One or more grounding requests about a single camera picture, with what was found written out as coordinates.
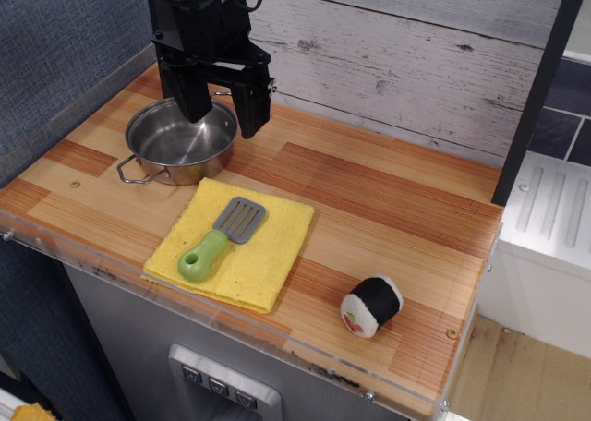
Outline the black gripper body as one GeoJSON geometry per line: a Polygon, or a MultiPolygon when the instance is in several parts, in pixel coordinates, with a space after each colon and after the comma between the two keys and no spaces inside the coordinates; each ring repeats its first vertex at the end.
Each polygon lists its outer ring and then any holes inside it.
{"type": "Polygon", "coordinates": [[[152,40],[161,60],[197,68],[208,82],[229,87],[236,82],[268,80],[270,55],[249,39],[250,14],[262,0],[155,0],[158,29],[152,40]]]}

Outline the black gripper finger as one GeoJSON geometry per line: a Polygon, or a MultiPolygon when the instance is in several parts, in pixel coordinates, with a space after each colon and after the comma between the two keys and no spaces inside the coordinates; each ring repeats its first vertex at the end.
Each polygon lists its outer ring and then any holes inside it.
{"type": "Polygon", "coordinates": [[[162,83],[190,123],[198,122],[211,111],[208,83],[198,75],[195,66],[173,65],[161,60],[159,70],[162,83]]]}
{"type": "Polygon", "coordinates": [[[231,92],[241,136],[244,139],[253,138],[270,121],[275,79],[255,83],[237,82],[231,92]]]}

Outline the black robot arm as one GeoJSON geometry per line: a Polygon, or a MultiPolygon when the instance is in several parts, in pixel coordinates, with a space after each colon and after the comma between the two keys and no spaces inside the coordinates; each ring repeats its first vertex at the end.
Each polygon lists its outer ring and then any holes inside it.
{"type": "Polygon", "coordinates": [[[211,84],[229,89],[243,138],[270,120],[270,55],[250,39],[247,0],[148,0],[163,96],[195,123],[212,108],[211,84]]]}

